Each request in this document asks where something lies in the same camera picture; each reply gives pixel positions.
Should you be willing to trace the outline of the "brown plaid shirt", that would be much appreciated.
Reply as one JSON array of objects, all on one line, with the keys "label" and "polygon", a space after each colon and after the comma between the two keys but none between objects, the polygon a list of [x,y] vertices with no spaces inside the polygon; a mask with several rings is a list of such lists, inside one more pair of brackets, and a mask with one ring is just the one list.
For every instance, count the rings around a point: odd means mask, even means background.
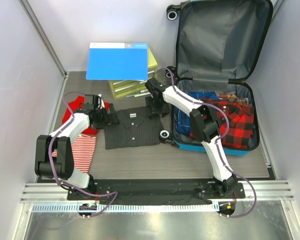
[{"label": "brown plaid shirt", "polygon": [[247,97],[239,98],[234,93],[227,93],[227,94],[217,93],[216,95],[220,100],[225,100],[225,101],[228,101],[228,102],[231,102],[231,103],[239,103],[242,106],[248,106],[249,105],[249,99]]}]

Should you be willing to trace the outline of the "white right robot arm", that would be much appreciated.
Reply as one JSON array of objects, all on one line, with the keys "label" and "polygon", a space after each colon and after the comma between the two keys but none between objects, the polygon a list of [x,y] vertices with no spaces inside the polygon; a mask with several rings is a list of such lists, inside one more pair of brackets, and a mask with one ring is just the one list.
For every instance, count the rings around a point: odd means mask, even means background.
[{"label": "white right robot arm", "polygon": [[222,147],[218,107],[190,97],[173,85],[160,83],[155,77],[146,81],[145,87],[151,93],[147,99],[148,109],[163,114],[163,106],[170,104],[184,112],[190,119],[190,131],[204,147],[212,165],[216,194],[227,198],[234,192],[237,177],[230,167]]}]

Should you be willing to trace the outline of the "blue plaid shirt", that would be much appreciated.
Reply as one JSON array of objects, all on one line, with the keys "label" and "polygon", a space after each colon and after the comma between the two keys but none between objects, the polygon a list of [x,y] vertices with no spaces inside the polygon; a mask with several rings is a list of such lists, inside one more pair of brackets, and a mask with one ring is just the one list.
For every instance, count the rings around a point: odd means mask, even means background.
[{"label": "blue plaid shirt", "polygon": [[[218,100],[219,99],[217,94],[214,91],[202,91],[202,92],[191,91],[191,92],[188,92],[187,94],[190,97],[192,97],[196,100],[202,100],[203,102],[205,101],[205,99],[208,99],[208,100]],[[176,130],[185,136],[190,136],[190,134],[191,134],[190,117],[176,107],[174,120],[175,120],[175,124],[176,124]]]}]

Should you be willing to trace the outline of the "dark pinstriped shirt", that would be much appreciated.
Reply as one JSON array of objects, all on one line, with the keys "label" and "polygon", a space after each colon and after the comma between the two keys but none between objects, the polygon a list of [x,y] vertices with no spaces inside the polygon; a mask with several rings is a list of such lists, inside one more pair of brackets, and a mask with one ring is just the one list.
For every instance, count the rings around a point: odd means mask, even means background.
[{"label": "dark pinstriped shirt", "polygon": [[105,149],[153,146],[160,143],[163,125],[158,115],[148,116],[147,108],[136,107],[116,112],[117,124],[104,128]]}]

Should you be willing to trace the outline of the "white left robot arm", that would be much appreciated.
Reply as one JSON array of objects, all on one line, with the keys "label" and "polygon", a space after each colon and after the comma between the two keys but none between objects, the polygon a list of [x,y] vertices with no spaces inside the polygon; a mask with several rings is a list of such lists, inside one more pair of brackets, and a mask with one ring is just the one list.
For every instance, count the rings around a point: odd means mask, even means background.
[{"label": "white left robot arm", "polygon": [[89,127],[103,129],[117,124],[114,105],[106,107],[101,95],[86,94],[82,107],[70,111],[69,119],[57,130],[36,140],[34,172],[38,177],[54,179],[69,193],[78,191],[85,200],[97,197],[94,178],[75,167],[73,143]]}]

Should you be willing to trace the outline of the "red black checked shirt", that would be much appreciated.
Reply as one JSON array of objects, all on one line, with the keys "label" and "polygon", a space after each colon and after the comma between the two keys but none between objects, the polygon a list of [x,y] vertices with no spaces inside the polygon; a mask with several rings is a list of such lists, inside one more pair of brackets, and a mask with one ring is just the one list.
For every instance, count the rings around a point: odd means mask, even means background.
[{"label": "red black checked shirt", "polygon": [[223,110],[229,121],[227,135],[222,138],[224,147],[247,149],[253,135],[255,108],[243,103],[240,99],[230,101],[220,99],[209,92],[190,92],[189,95],[197,100],[212,104]]}]

